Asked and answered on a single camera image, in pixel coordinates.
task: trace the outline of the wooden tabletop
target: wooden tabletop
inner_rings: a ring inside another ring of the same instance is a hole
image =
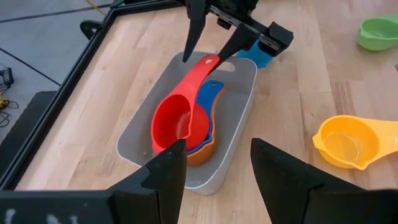
[[[398,12],[396,0],[261,1],[254,18],[292,30],[292,45],[259,70],[254,104],[220,190],[186,190],[180,223],[270,223],[249,158],[253,137],[365,189],[398,186],[398,154],[365,171],[333,167],[311,137],[325,119],[398,120],[398,49],[356,45],[362,19]],[[197,50],[217,52],[231,31],[208,16]],[[137,167],[116,141],[188,32],[184,8],[121,16],[77,84],[17,189],[105,189]]]

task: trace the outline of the green bowl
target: green bowl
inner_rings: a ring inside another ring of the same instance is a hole
[[[365,19],[357,43],[365,49],[380,51],[398,46],[398,14]]]

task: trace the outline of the plastic bin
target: plastic bin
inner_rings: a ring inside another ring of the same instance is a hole
[[[207,54],[194,52],[189,61],[183,63],[180,52],[170,61],[118,139],[116,148],[123,159],[143,166],[155,156],[150,123],[157,105]],[[225,86],[215,111],[216,152],[203,165],[187,167],[185,188],[203,195],[213,194],[221,187],[252,106],[256,64],[252,60],[236,57],[227,62],[234,66],[233,71],[217,69],[207,78],[221,81]]]

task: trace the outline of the concrete floor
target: concrete floor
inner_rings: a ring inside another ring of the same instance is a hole
[[[112,0],[93,2],[102,5],[109,4]],[[1,4],[0,47],[58,83],[64,81],[88,43],[80,31],[80,22],[103,19],[103,15],[96,10],[89,10],[10,22],[7,20],[82,9],[90,5],[85,0],[5,0]],[[2,141],[35,93],[56,90],[58,85],[2,52],[0,63],[12,68],[15,79],[4,96],[19,103],[17,110],[6,109],[11,114],[11,122],[5,128],[0,128]]]

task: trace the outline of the measuring cup handle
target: measuring cup handle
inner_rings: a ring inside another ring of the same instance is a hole
[[[173,94],[181,94],[187,99],[195,101],[201,84],[218,65],[219,61],[220,58],[217,55],[204,56],[178,84]]]

